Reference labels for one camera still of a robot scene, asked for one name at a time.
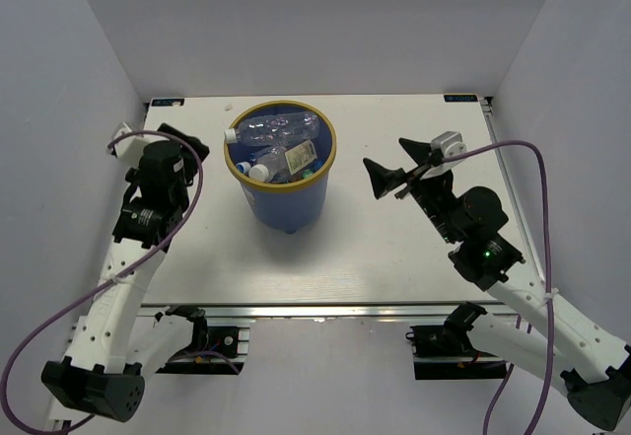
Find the clear bottle white cap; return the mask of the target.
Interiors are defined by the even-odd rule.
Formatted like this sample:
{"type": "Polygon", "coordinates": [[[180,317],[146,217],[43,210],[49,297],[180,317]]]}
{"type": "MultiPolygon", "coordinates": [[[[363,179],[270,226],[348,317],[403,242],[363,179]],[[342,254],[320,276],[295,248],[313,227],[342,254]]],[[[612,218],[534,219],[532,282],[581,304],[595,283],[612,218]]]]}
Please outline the clear bottle white cap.
{"type": "Polygon", "coordinates": [[[262,115],[241,121],[224,132],[227,144],[249,147],[283,145],[314,139],[319,116],[310,111],[262,115]]]}

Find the large clear labelled bottle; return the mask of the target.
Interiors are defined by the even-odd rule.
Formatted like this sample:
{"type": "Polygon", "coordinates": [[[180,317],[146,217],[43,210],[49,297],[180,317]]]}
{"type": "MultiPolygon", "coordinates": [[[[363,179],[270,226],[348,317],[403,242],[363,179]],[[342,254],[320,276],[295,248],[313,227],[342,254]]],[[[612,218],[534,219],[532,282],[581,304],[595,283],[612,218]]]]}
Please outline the large clear labelled bottle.
{"type": "Polygon", "coordinates": [[[247,175],[259,182],[283,182],[316,159],[316,146],[311,139],[294,144],[268,146],[253,154],[247,175]]]}

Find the blue label bottle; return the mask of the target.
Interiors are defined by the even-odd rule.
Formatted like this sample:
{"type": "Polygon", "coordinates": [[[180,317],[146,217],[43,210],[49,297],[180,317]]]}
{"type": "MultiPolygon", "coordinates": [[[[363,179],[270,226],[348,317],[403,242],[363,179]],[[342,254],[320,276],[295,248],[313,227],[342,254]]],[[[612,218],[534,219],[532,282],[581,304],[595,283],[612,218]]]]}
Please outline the blue label bottle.
{"type": "Polygon", "coordinates": [[[256,161],[257,153],[250,153],[245,159],[236,163],[236,168],[241,174],[247,176],[250,169],[256,164],[256,161]]]}

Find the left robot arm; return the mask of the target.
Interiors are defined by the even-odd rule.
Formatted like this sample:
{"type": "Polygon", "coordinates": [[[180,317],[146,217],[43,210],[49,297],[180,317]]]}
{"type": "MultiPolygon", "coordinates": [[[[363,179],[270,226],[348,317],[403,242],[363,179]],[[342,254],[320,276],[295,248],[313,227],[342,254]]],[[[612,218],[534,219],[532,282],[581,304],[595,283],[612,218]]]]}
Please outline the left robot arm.
{"type": "Polygon", "coordinates": [[[59,362],[45,364],[41,380],[65,407],[128,421],[149,379],[179,354],[196,355],[209,341],[205,313],[174,305],[153,327],[130,338],[149,284],[200,194],[201,164],[209,148],[165,123],[156,140],[129,129],[117,133],[113,155],[127,163],[125,191],[112,231],[101,284],[90,310],[59,362]]]}

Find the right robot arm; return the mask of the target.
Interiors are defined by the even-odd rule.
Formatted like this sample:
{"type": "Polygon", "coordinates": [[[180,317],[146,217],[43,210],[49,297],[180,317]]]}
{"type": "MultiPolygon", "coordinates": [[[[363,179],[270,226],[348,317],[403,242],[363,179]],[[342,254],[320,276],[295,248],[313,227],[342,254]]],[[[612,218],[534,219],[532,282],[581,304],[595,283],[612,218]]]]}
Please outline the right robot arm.
{"type": "Polygon", "coordinates": [[[630,408],[630,345],[586,317],[552,285],[516,271],[523,254],[500,234],[508,223],[501,199],[475,186],[453,192],[453,169],[475,156],[460,134],[448,131],[429,143],[402,138],[413,169],[390,170],[371,159],[363,164],[375,198],[393,192],[414,198],[443,241],[455,271],[525,320],[535,334],[499,320],[490,311],[462,303],[445,319],[440,346],[472,357],[492,354],[539,378],[541,394],[526,431],[532,433],[548,394],[555,389],[592,426],[613,431],[630,408]]]}

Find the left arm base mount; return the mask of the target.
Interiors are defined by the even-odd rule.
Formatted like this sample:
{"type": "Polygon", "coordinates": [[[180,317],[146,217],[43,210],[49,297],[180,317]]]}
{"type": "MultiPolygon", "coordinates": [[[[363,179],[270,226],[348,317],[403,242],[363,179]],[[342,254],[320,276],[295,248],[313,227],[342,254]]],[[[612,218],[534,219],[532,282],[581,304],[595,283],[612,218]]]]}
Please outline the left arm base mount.
{"type": "Polygon", "coordinates": [[[247,356],[250,327],[246,324],[211,321],[204,309],[193,305],[174,305],[154,315],[154,326],[167,317],[186,320],[193,325],[189,344],[175,353],[158,374],[236,375],[232,367],[215,352],[241,370],[247,356]]]}

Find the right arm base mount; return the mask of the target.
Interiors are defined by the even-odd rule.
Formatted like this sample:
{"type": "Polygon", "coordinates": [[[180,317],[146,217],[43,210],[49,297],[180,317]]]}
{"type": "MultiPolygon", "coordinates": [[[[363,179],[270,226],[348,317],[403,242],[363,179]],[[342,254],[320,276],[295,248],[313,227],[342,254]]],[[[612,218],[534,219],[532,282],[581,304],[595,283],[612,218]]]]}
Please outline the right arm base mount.
{"type": "Polygon", "coordinates": [[[405,334],[413,354],[416,381],[501,380],[508,371],[504,360],[475,349],[467,333],[487,311],[465,302],[440,325],[412,326],[405,334]]]}

